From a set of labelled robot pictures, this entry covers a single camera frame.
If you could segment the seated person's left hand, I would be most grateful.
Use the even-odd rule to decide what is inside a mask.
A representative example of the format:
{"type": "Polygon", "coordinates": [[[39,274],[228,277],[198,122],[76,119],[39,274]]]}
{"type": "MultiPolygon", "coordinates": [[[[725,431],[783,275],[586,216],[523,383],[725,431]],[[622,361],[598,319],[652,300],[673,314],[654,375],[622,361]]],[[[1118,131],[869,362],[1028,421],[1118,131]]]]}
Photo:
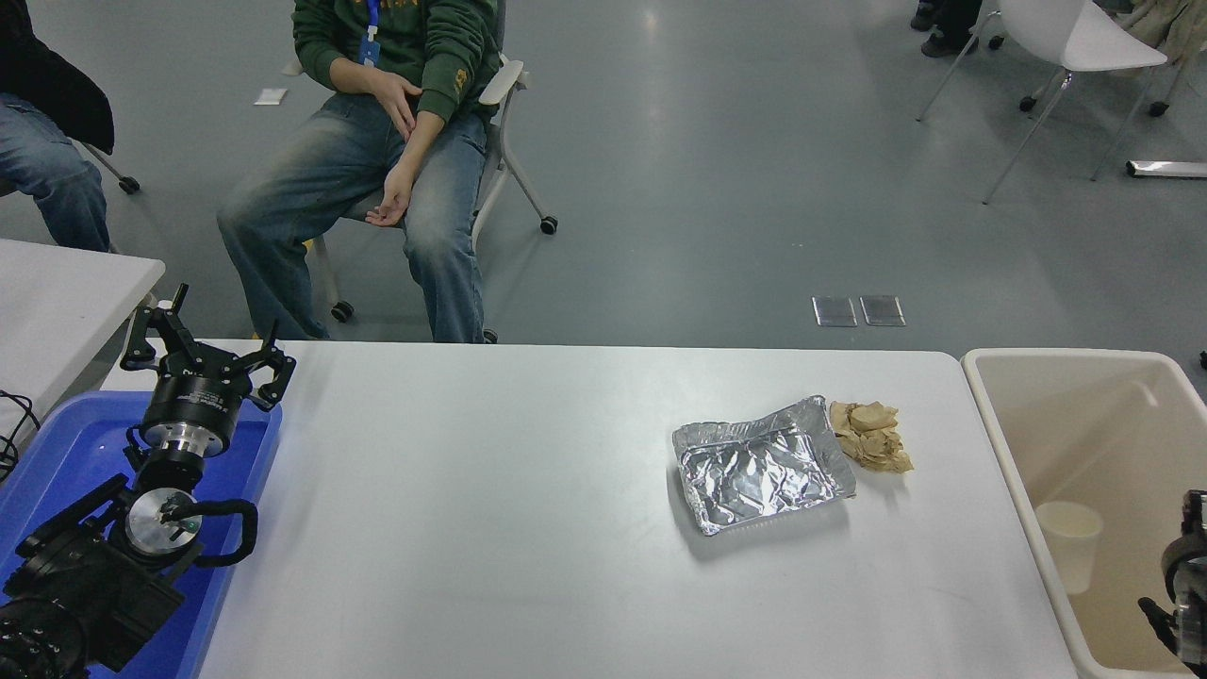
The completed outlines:
{"type": "Polygon", "coordinates": [[[416,172],[400,162],[387,172],[383,185],[381,201],[366,212],[368,224],[396,227],[404,219],[412,201],[412,191],[416,172]]]}

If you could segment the seated person's right hand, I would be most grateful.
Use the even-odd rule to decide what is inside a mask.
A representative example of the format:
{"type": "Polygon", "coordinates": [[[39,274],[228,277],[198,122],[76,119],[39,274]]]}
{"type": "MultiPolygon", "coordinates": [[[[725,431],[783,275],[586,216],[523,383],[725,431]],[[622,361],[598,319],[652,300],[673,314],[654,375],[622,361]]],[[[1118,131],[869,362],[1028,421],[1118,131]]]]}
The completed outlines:
{"type": "Polygon", "coordinates": [[[389,119],[392,121],[402,137],[409,141],[416,128],[410,99],[422,94],[422,90],[397,74],[379,72],[379,70],[371,74],[368,90],[387,113],[389,119]]]}

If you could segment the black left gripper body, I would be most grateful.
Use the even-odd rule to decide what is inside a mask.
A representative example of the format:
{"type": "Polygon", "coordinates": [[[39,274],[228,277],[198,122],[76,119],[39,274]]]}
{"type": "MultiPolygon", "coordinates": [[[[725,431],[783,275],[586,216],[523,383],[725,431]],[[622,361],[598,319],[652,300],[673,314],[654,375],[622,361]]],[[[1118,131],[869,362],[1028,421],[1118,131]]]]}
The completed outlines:
{"type": "Polygon", "coordinates": [[[186,373],[161,374],[142,417],[140,434],[148,435],[161,425],[189,422],[214,435],[231,435],[237,431],[241,400],[251,390],[253,382],[246,375],[206,377],[186,373]]]}

